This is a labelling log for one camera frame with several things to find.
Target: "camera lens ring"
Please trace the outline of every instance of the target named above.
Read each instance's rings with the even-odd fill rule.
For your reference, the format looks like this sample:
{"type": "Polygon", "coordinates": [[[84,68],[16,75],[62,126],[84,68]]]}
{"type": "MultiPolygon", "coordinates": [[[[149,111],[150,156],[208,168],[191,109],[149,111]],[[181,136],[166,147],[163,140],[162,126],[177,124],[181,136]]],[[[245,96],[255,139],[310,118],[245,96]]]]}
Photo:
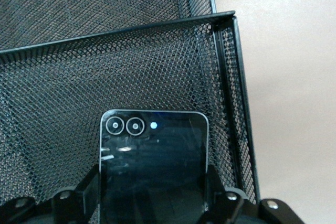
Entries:
{"type": "Polygon", "coordinates": [[[139,136],[139,135],[141,135],[141,134],[143,133],[143,131],[145,130],[145,122],[144,122],[141,118],[138,118],[138,117],[129,118],[129,119],[127,120],[127,123],[126,123],[126,130],[127,130],[127,132],[128,132],[130,135],[132,135],[132,136],[139,136]],[[142,124],[142,129],[141,129],[141,131],[140,131],[139,133],[132,133],[132,132],[129,130],[129,123],[130,123],[131,120],[134,120],[134,119],[138,119],[138,120],[141,122],[141,124],[142,124]]]}
{"type": "Polygon", "coordinates": [[[110,118],[106,121],[105,128],[106,128],[106,130],[107,130],[110,134],[112,134],[112,135],[119,135],[119,134],[124,130],[124,128],[125,128],[125,122],[124,122],[123,119],[121,119],[121,118],[118,117],[118,116],[112,116],[112,117],[110,117],[110,118]],[[110,120],[112,120],[112,119],[119,119],[119,120],[120,120],[121,125],[122,125],[120,131],[118,131],[118,132],[112,132],[112,131],[109,130],[108,123],[109,123],[110,120]]]}

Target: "table surface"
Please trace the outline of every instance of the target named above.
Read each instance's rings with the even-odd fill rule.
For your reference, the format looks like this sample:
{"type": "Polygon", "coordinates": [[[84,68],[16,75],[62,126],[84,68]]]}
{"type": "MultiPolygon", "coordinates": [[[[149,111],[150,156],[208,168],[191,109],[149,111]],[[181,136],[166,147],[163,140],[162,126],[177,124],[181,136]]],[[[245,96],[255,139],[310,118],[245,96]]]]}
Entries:
{"type": "Polygon", "coordinates": [[[236,11],[262,198],[336,220],[336,0],[215,0],[236,11]]]}

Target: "silver screw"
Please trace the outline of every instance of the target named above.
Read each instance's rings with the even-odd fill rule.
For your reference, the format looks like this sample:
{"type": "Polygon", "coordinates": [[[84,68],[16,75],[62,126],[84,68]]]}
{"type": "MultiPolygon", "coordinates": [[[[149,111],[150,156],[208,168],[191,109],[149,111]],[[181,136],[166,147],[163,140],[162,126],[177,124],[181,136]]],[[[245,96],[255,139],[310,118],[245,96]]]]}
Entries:
{"type": "Polygon", "coordinates": [[[273,200],[267,201],[267,205],[268,205],[269,208],[272,208],[272,209],[278,209],[279,208],[279,205],[273,200]]]}
{"type": "Polygon", "coordinates": [[[27,199],[27,198],[18,199],[18,200],[16,201],[15,207],[16,207],[16,208],[23,207],[27,202],[28,202],[28,199],[27,199]]]}
{"type": "Polygon", "coordinates": [[[229,200],[237,200],[237,195],[235,195],[234,193],[226,193],[226,197],[229,200]]]}
{"type": "Polygon", "coordinates": [[[63,191],[59,196],[60,199],[67,199],[70,196],[70,191],[63,191]]]}

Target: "metal rim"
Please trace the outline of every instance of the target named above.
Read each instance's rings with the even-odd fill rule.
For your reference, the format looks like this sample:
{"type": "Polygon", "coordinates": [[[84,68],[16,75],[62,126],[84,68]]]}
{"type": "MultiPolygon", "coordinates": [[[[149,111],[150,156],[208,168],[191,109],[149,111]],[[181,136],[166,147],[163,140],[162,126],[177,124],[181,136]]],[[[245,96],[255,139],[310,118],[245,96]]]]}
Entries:
{"type": "Polygon", "coordinates": [[[130,135],[132,135],[132,136],[139,136],[139,135],[141,135],[142,132],[145,130],[145,122],[144,122],[141,118],[138,118],[138,117],[129,118],[129,119],[127,120],[127,123],[126,123],[126,130],[127,130],[127,132],[128,132],[130,135]],[[139,119],[139,120],[141,121],[141,123],[142,123],[142,131],[139,132],[139,133],[137,133],[137,134],[131,133],[130,130],[128,129],[128,124],[129,124],[129,122],[130,122],[131,120],[133,120],[133,119],[139,119]]]}
{"type": "Polygon", "coordinates": [[[105,128],[106,128],[106,130],[107,130],[110,134],[112,134],[112,135],[119,135],[119,134],[124,130],[124,128],[125,128],[125,123],[124,123],[124,120],[121,119],[120,117],[118,117],[118,116],[112,116],[111,118],[109,118],[109,119],[106,121],[105,128]],[[113,119],[113,118],[117,118],[117,119],[119,119],[119,120],[121,121],[121,124],[122,124],[121,131],[119,131],[119,132],[117,132],[117,133],[113,133],[113,132],[111,132],[111,131],[109,130],[109,128],[107,127],[107,124],[108,124],[109,121],[110,121],[111,119],[113,119]]]}

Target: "camera flash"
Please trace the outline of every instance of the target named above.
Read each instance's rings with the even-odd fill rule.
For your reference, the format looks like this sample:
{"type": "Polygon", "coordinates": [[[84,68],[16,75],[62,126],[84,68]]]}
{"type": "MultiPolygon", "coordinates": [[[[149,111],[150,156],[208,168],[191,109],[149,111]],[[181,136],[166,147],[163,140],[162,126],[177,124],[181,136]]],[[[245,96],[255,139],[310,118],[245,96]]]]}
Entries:
{"type": "Polygon", "coordinates": [[[157,123],[156,122],[151,122],[151,128],[155,130],[157,128],[157,123]]]}

